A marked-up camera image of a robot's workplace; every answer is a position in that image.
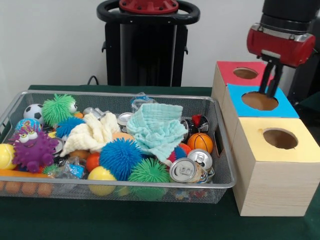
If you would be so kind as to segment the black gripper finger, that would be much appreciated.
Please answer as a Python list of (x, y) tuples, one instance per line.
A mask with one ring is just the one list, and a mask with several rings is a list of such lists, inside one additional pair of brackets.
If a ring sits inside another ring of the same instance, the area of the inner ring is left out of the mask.
[(267, 97), (274, 97), (276, 94), (278, 85), (280, 83), (281, 77), (283, 74), (283, 65), (282, 64), (277, 64), (275, 66), (275, 74), (271, 82), (269, 83), (268, 89), (267, 89)]
[(264, 94), (266, 92), (266, 88), (267, 88), (273, 67), (274, 67), (274, 64), (271, 61), (269, 61), (265, 66), (265, 69), (264, 69), (264, 72), (262, 75), (262, 79), (261, 79), (261, 83), (260, 83), (260, 87), (258, 90), (258, 92), (261, 94)]

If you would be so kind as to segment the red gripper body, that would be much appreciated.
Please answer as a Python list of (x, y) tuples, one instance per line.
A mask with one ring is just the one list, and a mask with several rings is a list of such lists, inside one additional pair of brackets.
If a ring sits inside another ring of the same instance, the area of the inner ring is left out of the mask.
[(247, 35), (247, 49), (258, 57), (278, 59), (283, 65), (296, 68), (304, 64), (313, 52), (316, 37), (272, 30), (255, 23)]

